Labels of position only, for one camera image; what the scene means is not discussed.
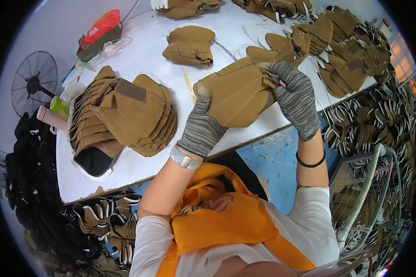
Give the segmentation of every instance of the wristband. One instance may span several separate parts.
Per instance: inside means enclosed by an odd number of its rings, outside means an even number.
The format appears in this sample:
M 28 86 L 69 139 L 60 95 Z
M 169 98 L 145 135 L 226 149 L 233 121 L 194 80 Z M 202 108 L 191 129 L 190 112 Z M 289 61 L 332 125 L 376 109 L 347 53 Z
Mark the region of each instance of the wristband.
M 296 158 L 297 158 L 297 161 L 302 165 L 302 166 L 304 166 L 304 167 L 306 167 L 306 168 L 310 168 L 310 169 L 313 169 L 313 168 L 315 168 L 315 167 L 318 167 L 319 165 L 321 165 L 322 163 L 323 163 L 323 161 L 325 161 L 325 149 L 323 150 L 323 157 L 322 157 L 322 160 L 320 160 L 320 162 L 318 162 L 317 164 L 313 164 L 313 165 L 309 165 L 309 164 L 305 164 L 304 162 L 302 162 L 300 159 L 299 159 L 299 156 L 297 155 L 297 151 L 296 151 Z
M 196 170 L 200 167 L 203 161 L 201 160 L 194 160 L 191 157 L 188 157 L 184 153 L 180 152 L 177 148 L 177 144 L 175 144 L 171 152 L 169 153 L 170 158 L 175 161 L 178 165 L 180 165 L 184 169 L 191 169 Z

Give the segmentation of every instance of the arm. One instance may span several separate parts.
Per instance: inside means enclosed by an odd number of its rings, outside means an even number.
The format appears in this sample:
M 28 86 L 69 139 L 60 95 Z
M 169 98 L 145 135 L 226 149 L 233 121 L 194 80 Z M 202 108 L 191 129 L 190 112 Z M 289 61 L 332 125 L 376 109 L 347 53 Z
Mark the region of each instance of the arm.
M 288 63 L 261 63 L 259 66 L 277 84 L 274 97 L 298 131 L 299 159 L 307 165 L 319 163 L 324 151 L 311 80 Z M 298 187 L 327 187 L 327 164 L 323 161 L 315 168 L 308 168 L 298 162 L 296 178 Z
M 184 169 L 171 158 L 146 188 L 139 207 L 139 219 L 147 215 L 171 221 L 171 212 L 179 202 L 195 170 Z
M 317 164 L 324 155 L 323 144 L 320 130 L 309 141 L 299 139 L 298 157 L 306 164 Z M 306 168 L 299 162 L 296 171 L 297 187 L 327 187 L 328 170 L 327 163 L 324 160 L 315 168 Z
M 200 81 L 194 109 L 189 114 L 182 138 L 177 142 L 178 152 L 196 161 L 202 161 L 226 132 L 209 113 L 211 91 Z M 171 156 L 146 188 L 139 207 L 139 220 L 155 215 L 171 220 L 171 213 L 185 192 L 196 169 L 187 169 Z

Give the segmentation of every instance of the black hair tie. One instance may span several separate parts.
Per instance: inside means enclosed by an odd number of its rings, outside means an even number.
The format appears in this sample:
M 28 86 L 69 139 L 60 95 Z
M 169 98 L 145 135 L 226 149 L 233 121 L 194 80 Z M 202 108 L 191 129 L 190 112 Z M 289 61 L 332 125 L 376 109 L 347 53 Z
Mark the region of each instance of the black hair tie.
M 320 160 L 320 162 L 318 162 L 317 164 L 313 164 L 313 165 L 310 165 L 310 164 L 306 164 L 306 163 L 304 163 L 304 162 L 302 162 L 300 159 L 299 159 L 299 156 L 297 155 L 297 151 L 296 151 L 296 158 L 297 158 L 297 161 L 302 165 L 302 166 L 304 166 L 304 167 L 306 167 L 306 168 L 309 168 L 309 169 L 313 169 L 313 168 L 316 168 L 316 167 L 318 167 L 319 165 L 321 165 L 322 163 L 323 163 L 323 161 L 325 161 L 325 155 L 326 155 L 326 153 L 325 153 L 325 149 L 323 150 L 323 157 L 322 157 L 322 160 Z

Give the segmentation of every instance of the white shirt sleeve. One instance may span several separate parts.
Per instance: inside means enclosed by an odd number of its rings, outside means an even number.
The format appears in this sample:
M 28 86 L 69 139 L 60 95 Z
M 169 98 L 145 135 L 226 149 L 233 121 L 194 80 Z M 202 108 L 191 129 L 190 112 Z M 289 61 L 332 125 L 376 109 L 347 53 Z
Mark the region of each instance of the white shirt sleeve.
M 129 277 L 156 276 L 174 235 L 165 219 L 148 215 L 136 225 L 136 242 Z
M 331 225 L 330 190 L 328 187 L 301 187 L 294 197 L 288 215 L 263 201 L 279 234 L 299 249 L 314 265 L 320 266 L 339 258 L 339 248 Z

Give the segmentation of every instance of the orange bib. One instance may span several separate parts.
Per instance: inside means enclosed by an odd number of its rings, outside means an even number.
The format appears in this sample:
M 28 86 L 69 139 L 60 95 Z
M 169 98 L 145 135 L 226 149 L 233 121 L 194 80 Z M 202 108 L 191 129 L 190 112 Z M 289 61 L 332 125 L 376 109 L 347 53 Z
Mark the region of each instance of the orange bib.
M 231 183 L 227 192 L 220 179 Z M 157 271 L 158 277 L 176 275 L 179 257 L 218 244 L 264 243 L 285 265 L 295 269 L 315 266 L 279 235 L 265 205 L 229 168 L 203 163 L 171 214 L 174 241 Z

